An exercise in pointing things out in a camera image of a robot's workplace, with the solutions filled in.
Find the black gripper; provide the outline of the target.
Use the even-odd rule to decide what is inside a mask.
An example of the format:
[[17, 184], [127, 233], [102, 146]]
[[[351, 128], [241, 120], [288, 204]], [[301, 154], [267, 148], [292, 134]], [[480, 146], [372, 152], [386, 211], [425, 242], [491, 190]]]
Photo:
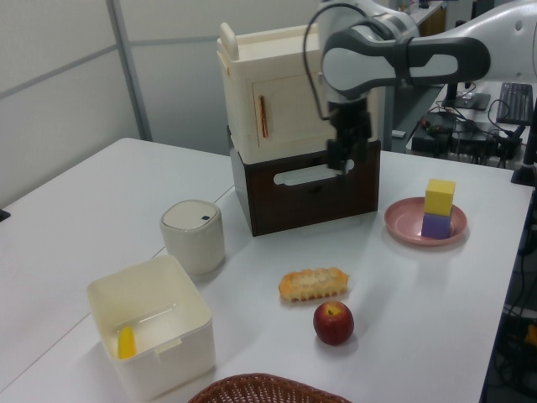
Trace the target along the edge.
[[348, 103], [330, 102], [328, 107], [329, 122], [336, 130], [336, 139], [327, 141], [327, 166], [347, 173], [356, 143], [367, 142], [372, 137], [368, 100], [362, 98]]

